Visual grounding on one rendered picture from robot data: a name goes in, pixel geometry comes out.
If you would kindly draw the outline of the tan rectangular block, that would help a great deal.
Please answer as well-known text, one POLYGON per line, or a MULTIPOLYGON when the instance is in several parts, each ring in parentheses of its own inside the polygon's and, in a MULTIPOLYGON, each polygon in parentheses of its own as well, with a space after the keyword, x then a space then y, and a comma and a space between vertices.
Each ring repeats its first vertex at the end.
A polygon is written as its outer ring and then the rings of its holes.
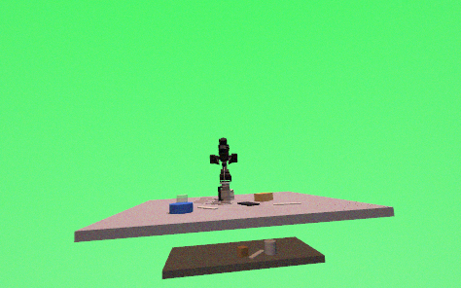
POLYGON ((254 201, 269 201, 269 200, 273 200, 273 193, 254 194, 254 201))

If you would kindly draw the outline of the dark brown flat shelf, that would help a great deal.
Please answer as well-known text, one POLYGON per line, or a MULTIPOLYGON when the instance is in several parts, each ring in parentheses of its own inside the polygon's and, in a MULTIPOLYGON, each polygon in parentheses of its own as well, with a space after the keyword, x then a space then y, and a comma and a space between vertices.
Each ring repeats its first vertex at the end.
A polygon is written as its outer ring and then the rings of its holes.
POLYGON ((259 250, 265 250, 266 239, 172 247, 161 278, 326 263, 324 254, 295 236, 270 239, 276 240, 277 254, 267 255, 263 252, 254 259, 249 257, 259 250), (244 258, 237 256, 236 247, 242 245, 249 250, 249 256, 244 258))

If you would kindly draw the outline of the grey cylinder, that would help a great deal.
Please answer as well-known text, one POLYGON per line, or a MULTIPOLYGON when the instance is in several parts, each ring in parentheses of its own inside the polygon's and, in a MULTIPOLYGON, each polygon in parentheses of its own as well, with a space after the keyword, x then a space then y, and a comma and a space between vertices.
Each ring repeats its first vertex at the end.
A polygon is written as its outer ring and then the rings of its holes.
POLYGON ((264 241, 265 243, 265 254, 267 255, 275 255, 277 254, 276 251, 276 240, 267 239, 264 241))
POLYGON ((176 195, 177 202, 188 202, 188 195, 176 195))

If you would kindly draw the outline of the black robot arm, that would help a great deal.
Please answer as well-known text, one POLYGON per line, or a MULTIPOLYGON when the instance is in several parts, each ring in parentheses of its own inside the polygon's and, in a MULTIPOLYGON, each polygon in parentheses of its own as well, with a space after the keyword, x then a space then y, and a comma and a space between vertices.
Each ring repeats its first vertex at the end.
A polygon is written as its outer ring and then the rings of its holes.
MULTIPOLYGON (((227 142, 227 138, 220 138, 219 139, 219 145, 218 145, 218 155, 220 156, 221 153, 227 153, 228 152, 228 156, 229 156, 229 150, 230 150, 230 145, 228 144, 227 142)), ((231 182, 231 175, 230 175, 230 172, 227 168, 227 162, 226 163, 226 166, 225 166, 225 177, 224 177, 224 167, 222 166, 222 169, 220 171, 220 183, 222 182, 231 182), (222 180, 230 180, 230 181, 222 181, 222 180)))

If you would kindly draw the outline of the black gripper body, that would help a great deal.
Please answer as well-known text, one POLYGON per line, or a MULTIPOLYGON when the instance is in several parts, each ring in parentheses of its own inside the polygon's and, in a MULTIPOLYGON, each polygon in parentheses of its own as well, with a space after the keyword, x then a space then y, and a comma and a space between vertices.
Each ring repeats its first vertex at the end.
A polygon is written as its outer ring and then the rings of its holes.
MULTIPOLYGON (((233 162, 237 162, 237 153, 234 153, 232 154, 233 155, 233 162)), ((214 163, 214 156, 216 155, 210 155, 210 163, 214 163)), ((219 156, 219 160, 221 162, 227 162, 229 160, 229 157, 228 157, 228 152, 225 154, 225 153, 221 153, 220 156, 219 156)))

